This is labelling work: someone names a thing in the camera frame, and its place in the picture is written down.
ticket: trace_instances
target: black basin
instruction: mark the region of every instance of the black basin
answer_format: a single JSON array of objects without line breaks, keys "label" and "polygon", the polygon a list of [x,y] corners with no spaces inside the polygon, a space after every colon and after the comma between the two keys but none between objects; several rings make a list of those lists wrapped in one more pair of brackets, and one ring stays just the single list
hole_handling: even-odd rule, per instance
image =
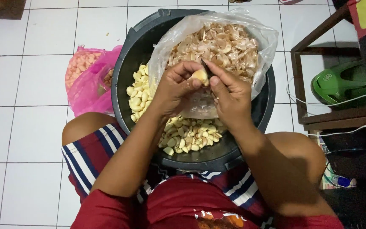
[{"label": "black basin", "polygon": [[[178,21],[187,15],[204,10],[159,9],[129,29],[124,46],[114,67],[111,87],[115,116],[121,128],[129,134],[135,123],[126,94],[126,88],[135,81],[133,73],[141,64],[146,64],[153,51],[153,44]],[[261,93],[252,101],[252,119],[261,132],[265,132],[275,102],[275,77],[272,67],[266,73],[266,83]],[[225,133],[220,142],[201,151],[169,156],[162,149],[153,157],[155,163],[175,169],[226,171],[241,161],[241,153],[230,133]]]}]

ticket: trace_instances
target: left hand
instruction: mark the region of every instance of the left hand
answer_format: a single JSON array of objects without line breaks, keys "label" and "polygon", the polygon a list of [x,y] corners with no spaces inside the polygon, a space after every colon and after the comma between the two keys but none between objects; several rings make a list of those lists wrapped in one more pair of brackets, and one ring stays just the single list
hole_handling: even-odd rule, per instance
[{"label": "left hand", "polygon": [[203,66],[194,61],[182,61],[166,70],[150,104],[162,116],[175,117],[184,108],[190,96],[201,87],[199,79],[191,75]]}]

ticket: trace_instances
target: shorts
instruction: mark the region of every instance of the shorts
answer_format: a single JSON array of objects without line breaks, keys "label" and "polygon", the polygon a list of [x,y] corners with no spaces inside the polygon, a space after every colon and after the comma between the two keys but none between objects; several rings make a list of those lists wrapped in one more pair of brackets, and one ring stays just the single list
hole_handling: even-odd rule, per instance
[{"label": "shorts", "polygon": [[[87,197],[94,181],[126,137],[119,125],[112,123],[61,148],[69,167],[69,180],[80,196],[80,202]],[[272,215],[246,163],[226,172],[202,171],[180,175],[176,175],[175,169],[150,164],[136,200],[144,202],[157,185],[174,176],[186,176],[216,185],[232,202],[250,211],[261,221],[266,221]]]}]

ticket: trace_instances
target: red t-shirt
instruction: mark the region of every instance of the red t-shirt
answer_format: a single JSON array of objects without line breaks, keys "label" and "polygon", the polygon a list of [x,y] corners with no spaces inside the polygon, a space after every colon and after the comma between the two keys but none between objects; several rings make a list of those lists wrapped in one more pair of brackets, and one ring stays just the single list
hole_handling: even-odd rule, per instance
[{"label": "red t-shirt", "polygon": [[[216,186],[176,177],[158,185],[148,200],[134,209],[130,199],[95,190],[84,200],[72,225],[117,229],[258,229],[249,211],[236,206]],[[277,229],[343,229],[337,217],[284,217]]]}]

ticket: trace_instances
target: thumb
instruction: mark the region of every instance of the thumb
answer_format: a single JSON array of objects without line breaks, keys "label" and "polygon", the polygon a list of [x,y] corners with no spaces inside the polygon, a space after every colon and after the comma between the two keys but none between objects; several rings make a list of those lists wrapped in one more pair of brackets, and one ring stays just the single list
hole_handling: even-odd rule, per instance
[{"label": "thumb", "polygon": [[211,77],[210,87],[218,100],[226,101],[229,99],[230,92],[228,92],[226,85],[217,76]]},{"label": "thumb", "polygon": [[197,78],[189,78],[188,80],[184,80],[183,82],[179,83],[179,89],[177,95],[179,97],[185,96],[191,92],[196,91],[201,87],[201,81]]}]

